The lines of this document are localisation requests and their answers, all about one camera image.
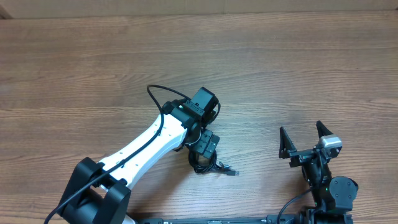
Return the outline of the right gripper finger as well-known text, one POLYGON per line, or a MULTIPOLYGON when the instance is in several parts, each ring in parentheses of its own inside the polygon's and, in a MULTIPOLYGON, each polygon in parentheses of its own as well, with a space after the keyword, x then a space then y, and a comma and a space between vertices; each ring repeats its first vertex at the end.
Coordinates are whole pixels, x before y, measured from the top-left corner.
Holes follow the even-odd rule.
POLYGON ((319 138, 333 134, 320 120, 318 120, 316 122, 316 127, 317 127, 319 138))
POLYGON ((297 152, 291 138, 287 134, 285 128, 282 126, 279 129, 280 132, 280 148, 279 148, 279 158, 286 159, 290 158, 293 153, 297 152))

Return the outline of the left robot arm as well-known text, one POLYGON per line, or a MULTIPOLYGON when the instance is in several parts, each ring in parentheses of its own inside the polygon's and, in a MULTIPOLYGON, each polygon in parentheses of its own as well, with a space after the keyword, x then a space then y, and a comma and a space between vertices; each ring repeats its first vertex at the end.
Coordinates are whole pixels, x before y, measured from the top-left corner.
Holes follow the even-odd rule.
POLYGON ((55 214, 68 223, 134 223, 127 214, 131 190, 160 158, 184 146, 216 144, 205 137, 221 109, 210 90, 202 87, 192 98, 182 95, 156 106, 156 120, 127 146, 99 162, 86 157, 76 165, 46 223, 55 214))

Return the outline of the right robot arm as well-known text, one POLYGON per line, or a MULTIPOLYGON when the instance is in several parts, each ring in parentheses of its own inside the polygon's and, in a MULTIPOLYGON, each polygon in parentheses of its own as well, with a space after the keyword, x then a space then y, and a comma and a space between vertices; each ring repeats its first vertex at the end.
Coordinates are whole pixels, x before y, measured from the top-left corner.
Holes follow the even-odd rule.
POLYGON ((339 136, 333 134, 321 121, 316 123, 318 143, 311 149, 298 151, 284 127, 280 127, 279 158, 289 159, 289 166, 300 167, 309 189, 289 200, 277 214, 277 223, 353 223, 349 214, 359 186, 349 177, 333 177, 328 163, 343 148, 339 136), (314 206, 305 206, 296 215, 284 215, 285 209, 306 194, 312 194, 314 206))

